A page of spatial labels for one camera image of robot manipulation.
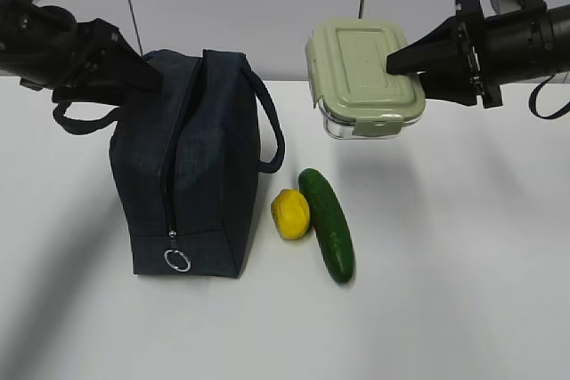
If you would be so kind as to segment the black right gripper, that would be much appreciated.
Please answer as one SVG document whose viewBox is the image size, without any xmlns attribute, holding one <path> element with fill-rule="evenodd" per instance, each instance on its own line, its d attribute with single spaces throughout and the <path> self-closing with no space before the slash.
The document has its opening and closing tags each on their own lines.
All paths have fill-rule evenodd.
<svg viewBox="0 0 570 380">
<path fill-rule="evenodd" d="M 387 72 L 419 73 L 427 100 L 489 109 L 502 105 L 502 85 L 551 76 L 551 60 L 546 4 L 485 17 L 480 0 L 456 0 L 454 17 L 387 56 Z"/>
</svg>

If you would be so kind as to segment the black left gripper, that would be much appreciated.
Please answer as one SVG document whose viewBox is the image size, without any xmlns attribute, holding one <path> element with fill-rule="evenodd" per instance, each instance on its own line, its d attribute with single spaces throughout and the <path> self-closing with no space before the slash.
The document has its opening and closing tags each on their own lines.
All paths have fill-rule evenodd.
<svg viewBox="0 0 570 380">
<path fill-rule="evenodd" d="M 78 22 L 56 7 L 1 7 L 1 72 L 52 90 L 53 103 L 120 107 L 133 89 L 159 92 L 163 76 L 118 28 L 105 20 Z"/>
</svg>

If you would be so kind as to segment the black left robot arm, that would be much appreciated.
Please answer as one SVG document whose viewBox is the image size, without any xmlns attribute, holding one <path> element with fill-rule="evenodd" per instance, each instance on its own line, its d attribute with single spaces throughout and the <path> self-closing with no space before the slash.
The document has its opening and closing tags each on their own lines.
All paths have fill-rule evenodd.
<svg viewBox="0 0 570 380">
<path fill-rule="evenodd" d="M 37 0 L 1 0 L 1 72 L 53 101 L 122 106 L 128 94 L 159 93 L 163 76 L 119 29 L 102 19 L 80 22 L 65 8 Z"/>
</svg>

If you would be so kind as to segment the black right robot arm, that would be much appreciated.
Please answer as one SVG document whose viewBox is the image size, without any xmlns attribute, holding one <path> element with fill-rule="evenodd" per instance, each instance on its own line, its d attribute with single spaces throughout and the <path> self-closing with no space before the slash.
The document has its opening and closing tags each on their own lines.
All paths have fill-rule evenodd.
<svg viewBox="0 0 570 380">
<path fill-rule="evenodd" d="M 480 0 L 387 56 L 391 75 L 417 75 L 427 98 L 500 107 L 501 86 L 569 70 L 569 9 L 545 4 L 486 17 Z"/>
</svg>

